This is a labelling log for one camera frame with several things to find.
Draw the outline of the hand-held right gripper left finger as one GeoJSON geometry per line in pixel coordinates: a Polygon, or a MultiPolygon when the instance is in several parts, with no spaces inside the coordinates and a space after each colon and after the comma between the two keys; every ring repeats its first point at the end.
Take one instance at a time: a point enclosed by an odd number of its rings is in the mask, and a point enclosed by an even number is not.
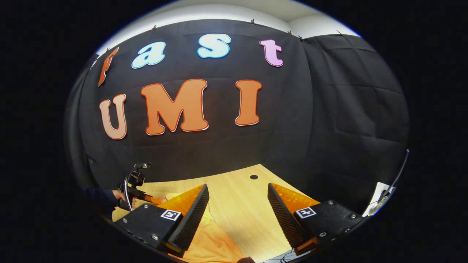
{"type": "Polygon", "coordinates": [[[202,184],[162,204],[145,203],[115,224],[155,250],[183,256],[192,243],[209,198],[208,186],[202,184]]]}

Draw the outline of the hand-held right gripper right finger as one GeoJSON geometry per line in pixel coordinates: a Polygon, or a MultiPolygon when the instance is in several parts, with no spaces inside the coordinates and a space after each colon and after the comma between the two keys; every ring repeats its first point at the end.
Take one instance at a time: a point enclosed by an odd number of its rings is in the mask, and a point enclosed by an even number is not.
{"type": "Polygon", "coordinates": [[[297,256],[337,243],[365,220],[337,201],[318,202],[274,183],[268,184],[268,200],[297,256]]]}

